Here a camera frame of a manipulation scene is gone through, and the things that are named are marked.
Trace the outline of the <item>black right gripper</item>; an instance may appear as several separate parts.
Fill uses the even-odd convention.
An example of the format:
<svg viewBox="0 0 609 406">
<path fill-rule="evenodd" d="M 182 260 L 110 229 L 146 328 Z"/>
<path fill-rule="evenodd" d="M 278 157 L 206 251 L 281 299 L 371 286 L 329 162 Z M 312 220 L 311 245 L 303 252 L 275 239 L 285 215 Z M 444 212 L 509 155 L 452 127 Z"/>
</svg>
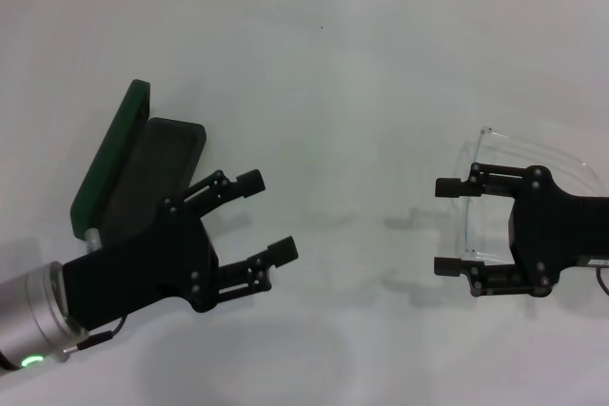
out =
<svg viewBox="0 0 609 406">
<path fill-rule="evenodd" d="M 438 198 L 513 198 L 508 239 L 515 264 L 434 259 L 434 274 L 465 276 L 473 297 L 548 296 L 569 268 L 608 267 L 608 198 L 564 191 L 549 168 L 473 163 L 468 177 L 438 178 Z"/>
</svg>

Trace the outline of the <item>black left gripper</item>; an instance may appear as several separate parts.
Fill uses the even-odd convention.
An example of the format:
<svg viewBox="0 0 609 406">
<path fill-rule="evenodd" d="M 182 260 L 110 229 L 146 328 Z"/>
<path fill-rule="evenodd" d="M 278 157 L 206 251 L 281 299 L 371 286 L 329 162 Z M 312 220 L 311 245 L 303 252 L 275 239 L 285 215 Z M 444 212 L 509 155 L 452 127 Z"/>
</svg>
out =
<svg viewBox="0 0 609 406">
<path fill-rule="evenodd" d="M 69 316 L 92 331 L 167 298 L 186 300 L 204 313 L 218 303 L 269 291 L 270 269 L 299 258 L 294 239 L 219 268 L 202 223 L 221 205 L 263 191 L 258 169 L 234 181 L 216 170 L 183 192 L 182 203 L 161 208 L 136 236 L 64 264 Z"/>
</svg>

